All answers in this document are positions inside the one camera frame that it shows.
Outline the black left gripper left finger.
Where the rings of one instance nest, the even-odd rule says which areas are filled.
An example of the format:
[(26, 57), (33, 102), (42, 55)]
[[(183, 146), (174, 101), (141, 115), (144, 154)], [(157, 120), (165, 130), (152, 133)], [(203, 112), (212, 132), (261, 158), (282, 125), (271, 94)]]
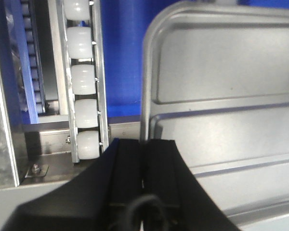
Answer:
[(140, 144), (114, 139), (68, 183), (19, 205), (3, 231), (105, 231), (117, 211), (141, 194)]

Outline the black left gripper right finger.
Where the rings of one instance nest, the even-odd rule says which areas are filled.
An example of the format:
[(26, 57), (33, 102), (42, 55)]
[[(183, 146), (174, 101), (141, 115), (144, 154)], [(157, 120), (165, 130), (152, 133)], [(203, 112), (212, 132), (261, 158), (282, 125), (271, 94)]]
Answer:
[(182, 231), (237, 231), (213, 202), (181, 157), (175, 141), (144, 145), (144, 191), (155, 194)]

